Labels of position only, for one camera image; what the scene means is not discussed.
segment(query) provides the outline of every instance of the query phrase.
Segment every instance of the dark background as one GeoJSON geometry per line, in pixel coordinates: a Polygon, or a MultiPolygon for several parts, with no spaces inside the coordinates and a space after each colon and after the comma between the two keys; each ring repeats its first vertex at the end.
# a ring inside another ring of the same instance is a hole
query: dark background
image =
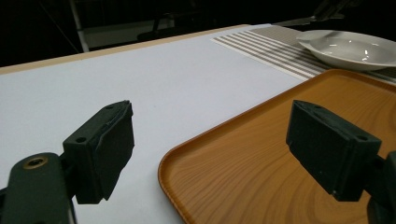
{"type": "MultiPolygon", "coordinates": [[[[200,29],[263,24],[311,16],[318,0],[201,0],[200,29]]],[[[191,0],[75,0],[83,28],[150,21],[159,12],[183,10],[191,0]]],[[[396,41],[396,0],[363,0],[343,10],[342,20],[294,26],[305,31],[332,29],[376,35],[396,41]]],[[[29,63],[82,52],[67,0],[0,0],[0,66],[29,63]]]]}

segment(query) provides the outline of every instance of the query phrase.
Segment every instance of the white plate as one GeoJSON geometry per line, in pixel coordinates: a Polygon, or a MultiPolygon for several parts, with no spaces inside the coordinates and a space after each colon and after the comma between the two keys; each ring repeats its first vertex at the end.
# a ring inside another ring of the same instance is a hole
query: white plate
{"type": "Polygon", "coordinates": [[[396,67],[396,42],[372,35],[315,30],[297,35],[297,40],[323,62],[355,71],[396,67]]]}

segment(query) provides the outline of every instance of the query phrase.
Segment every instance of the wooden tray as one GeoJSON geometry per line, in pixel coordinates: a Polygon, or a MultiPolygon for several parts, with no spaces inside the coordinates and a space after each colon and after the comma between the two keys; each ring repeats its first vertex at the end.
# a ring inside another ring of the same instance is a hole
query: wooden tray
{"type": "Polygon", "coordinates": [[[328,70],[173,148],[159,167],[164,193],[187,223],[367,223],[358,203],[339,203],[286,145],[292,100],[322,105],[396,150],[396,87],[328,70]]]}

